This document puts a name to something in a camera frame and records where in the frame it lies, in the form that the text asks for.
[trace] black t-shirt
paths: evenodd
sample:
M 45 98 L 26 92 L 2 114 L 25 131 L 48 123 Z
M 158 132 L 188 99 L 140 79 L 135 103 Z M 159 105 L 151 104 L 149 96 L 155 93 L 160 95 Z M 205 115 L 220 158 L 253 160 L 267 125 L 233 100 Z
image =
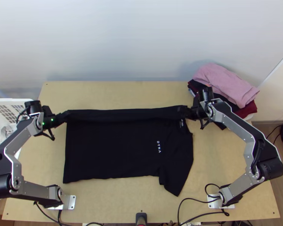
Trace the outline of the black t-shirt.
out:
M 157 176 L 178 196 L 193 163 L 185 108 L 66 111 L 63 183 Z

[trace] white cloth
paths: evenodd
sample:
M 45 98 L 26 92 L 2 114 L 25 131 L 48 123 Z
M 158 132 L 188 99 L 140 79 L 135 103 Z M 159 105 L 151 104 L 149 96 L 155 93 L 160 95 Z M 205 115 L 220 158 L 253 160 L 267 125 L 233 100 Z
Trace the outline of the white cloth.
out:
M 2 128 L 0 128 L 0 144 L 6 139 L 8 138 L 9 135 L 11 135 L 13 133 L 13 131 L 15 131 L 17 128 L 16 126 L 3 126 Z M 16 154 L 15 157 L 18 159 L 19 158 L 19 154 L 20 154 L 21 149 L 19 149 Z

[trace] folded clothing stack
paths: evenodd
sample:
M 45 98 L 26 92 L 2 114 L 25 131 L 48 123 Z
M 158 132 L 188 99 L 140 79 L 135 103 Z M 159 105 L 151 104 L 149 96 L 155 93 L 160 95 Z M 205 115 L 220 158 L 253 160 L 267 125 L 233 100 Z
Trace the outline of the folded clothing stack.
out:
M 202 66 L 188 82 L 188 88 L 196 96 L 199 90 L 207 86 L 212 86 L 214 97 L 228 103 L 239 117 L 244 119 L 257 112 L 254 99 L 259 89 L 240 79 L 233 72 L 213 63 Z M 226 128 L 223 124 L 216 125 L 221 129 Z

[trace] wooden table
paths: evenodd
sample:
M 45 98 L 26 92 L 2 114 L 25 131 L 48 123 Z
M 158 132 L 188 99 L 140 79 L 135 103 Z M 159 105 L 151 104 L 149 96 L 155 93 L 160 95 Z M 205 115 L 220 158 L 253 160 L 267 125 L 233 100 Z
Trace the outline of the wooden table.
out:
M 54 113 L 68 109 L 191 106 L 193 97 L 186 85 L 186 82 L 47 82 L 42 87 L 40 101 L 49 105 Z M 20 155 L 22 175 L 25 180 L 41 185 L 58 184 L 67 194 L 77 196 L 75 209 L 63 211 L 63 222 L 134 223 L 135 214 L 140 211 L 148 214 L 151 223 L 176 222 L 177 208 L 182 199 L 206 200 L 204 187 L 207 183 L 229 184 L 244 173 L 246 165 L 243 158 L 245 144 L 233 132 L 222 131 L 213 123 L 204 130 L 200 130 L 199 122 L 187 120 L 187 123 L 194 138 L 194 163 L 179 197 L 166 191 L 159 185 L 158 178 L 152 176 L 63 184 L 66 124 L 53 130 L 54 142 L 46 137 L 33 137 L 23 146 Z M 216 188 L 209 188 L 209 192 L 213 191 L 216 192 Z M 49 221 L 32 203 L 8 199 L 3 218 Z M 207 204 L 188 200 L 181 206 L 180 220 L 183 222 L 214 211 Z M 227 211 L 229 217 L 214 214 L 197 221 L 280 217 L 269 181 L 246 193 L 235 209 Z M 57 211 L 46 212 L 56 219 Z

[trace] white wall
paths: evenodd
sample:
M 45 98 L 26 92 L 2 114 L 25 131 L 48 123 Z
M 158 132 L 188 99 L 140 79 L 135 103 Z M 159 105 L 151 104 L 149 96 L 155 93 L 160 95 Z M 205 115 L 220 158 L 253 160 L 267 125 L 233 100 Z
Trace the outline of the white wall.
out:
M 283 61 L 260 86 L 255 103 L 258 113 L 252 121 L 283 120 Z
M 259 85 L 283 57 L 283 0 L 0 0 L 0 89 L 181 80 L 217 62 Z

